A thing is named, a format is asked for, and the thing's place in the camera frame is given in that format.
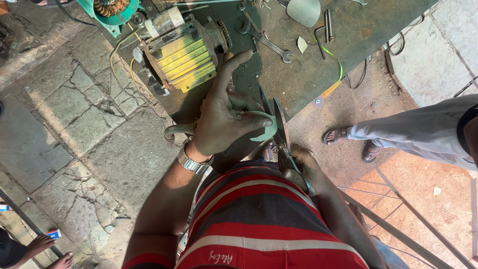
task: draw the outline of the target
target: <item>metal watch strap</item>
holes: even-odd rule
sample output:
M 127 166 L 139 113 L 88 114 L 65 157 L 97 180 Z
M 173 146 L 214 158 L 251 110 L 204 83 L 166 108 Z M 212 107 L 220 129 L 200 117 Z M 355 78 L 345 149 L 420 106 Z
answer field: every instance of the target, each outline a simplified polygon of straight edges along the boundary
M 206 170 L 211 166 L 214 156 L 206 163 L 198 163 L 191 160 L 186 154 L 186 145 L 191 141 L 192 137 L 188 137 L 184 140 L 183 144 L 181 145 L 181 149 L 179 150 L 178 154 L 178 161 L 179 163 L 187 170 L 196 173 L 197 175 L 202 175 Z

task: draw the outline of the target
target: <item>green wire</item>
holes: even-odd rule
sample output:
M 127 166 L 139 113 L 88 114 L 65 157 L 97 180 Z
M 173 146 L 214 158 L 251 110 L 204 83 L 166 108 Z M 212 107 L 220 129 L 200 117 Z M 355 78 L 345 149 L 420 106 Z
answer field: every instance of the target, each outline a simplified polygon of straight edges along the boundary
M 315 36 L 312 34 L 312 32 L 310 31 L 310 29 L 309 29 L 309 33 L 310 33 L 310 35 L 312 36 L 312 38 L 315 40 L 315 42 L 318 44 L 317 39 L 316 39 Z M 337 82 L 334 83 L 334 84 L 332 85 L 332 87 L 330 88 L 330 91 L 333 91 L 333 90 L 335 90 L 335 88 L 339 85 L 340 79 L 342 78 L 342 72 L 343 72 L 342 64 L 341 64 L 340 61 L 338 60 L 337 56 L 335 56 L 333 53 L 331 53 L 331 52 L 328 51 L 326 48 L 324 48 L 324 46 L 322 46 L 322 48 L 323 48 L 327 53 L 329 53 L 330 55 L 332 55 L 332 56 L 337 60 L 338 65 L 340 66 L 340 76 L 338 77 Z

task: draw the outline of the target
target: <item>wrench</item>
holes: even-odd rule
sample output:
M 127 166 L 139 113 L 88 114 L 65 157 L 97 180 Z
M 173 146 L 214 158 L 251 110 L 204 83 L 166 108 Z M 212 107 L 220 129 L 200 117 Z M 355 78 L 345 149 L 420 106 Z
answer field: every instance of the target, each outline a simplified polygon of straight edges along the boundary
M 239 7 L 239 10 L 242 11 L 244 13 L 244 15 L 246 16 L 246 18 L 249 19 L 250 23 L 252 24 L 252 27 L 254 27 L 254 30 L 256 30 L 256 32 L 261 32 L 261 30 L 256 26 L 256 24 L 252 21 L 252 18 L 249 16 L 249 13 L 247 13 L 247 11 L 245 10 L 246 7 L 244 5 L 242 5 L 242 7 Z
M 254 36 L 256 39 L 260 40 L 262 43 L 266 44 L 269 48 L 271 48 L 273 51 L 277 52 L 280 56 L 282 56 L 282 61 L 286 64 L 290 64 L 291 61 L 287 59 L 287 56 L 292 55 L 292 52 L 289 50 L 283 50 L 279 48 L 276 44 L 272 43 L 269 39 L 265 38 L 262 36 L 262 34 L 256 32 L 255 30 L 250 28 L 250 21 L 246 18 L 239 18 L 240 21 L 244 22 L 244 25 L 242 28 L 237 28 L 236 30 L 241 33 L 241 34 L 251 34 Z
M 362 6 L 365 6 L 366 4 L 368 4 L 365 2 L 365 0 L 352 0 L 352 1 L 359 2 Z

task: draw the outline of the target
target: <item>striped shirt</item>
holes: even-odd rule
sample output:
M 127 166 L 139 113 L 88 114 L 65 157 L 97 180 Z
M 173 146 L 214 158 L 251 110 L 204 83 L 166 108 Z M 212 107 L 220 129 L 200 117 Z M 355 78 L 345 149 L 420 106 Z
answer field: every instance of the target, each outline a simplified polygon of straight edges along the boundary
M 188 242 L 176 266 L 144 254 L 123 269 L 368 268 L 335 238 L 316 204 L 273 163 L 241 162 L 214 171 L 196 198 Z

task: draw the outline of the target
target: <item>hand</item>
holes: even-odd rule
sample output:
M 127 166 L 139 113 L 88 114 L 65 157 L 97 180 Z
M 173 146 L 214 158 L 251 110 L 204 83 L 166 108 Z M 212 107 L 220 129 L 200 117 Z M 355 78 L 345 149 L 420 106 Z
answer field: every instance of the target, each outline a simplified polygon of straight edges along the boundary
M 251 56 L 252 50 L 240 52 L 225 61 L 217 72 L 214 84 L 203 104 L 194 138 L 186 148 L 186 154 L 192 160 L 205 161 L 211 155 L 226 150 L 232 142 L 244 134 L 272 126 L 269 118 L 247 113 L 247 111 L 264 111 L 249 95 L 226 91 L 232 71 Z
M 310 151 L 298 144 L 292 144 L 290 154 L 299 170 L 309 179 L 314 188 L 315 195 L 320 195 L 326 189 L 325 184 L 328 184 L 330 181 L 326 180 L 327 176 L 324 174 Z M 282 175 L 285 179 L 295 183 L 307 193 L 307 185 L 299 173 L 294 169 L 285 169 L 282 171 Z

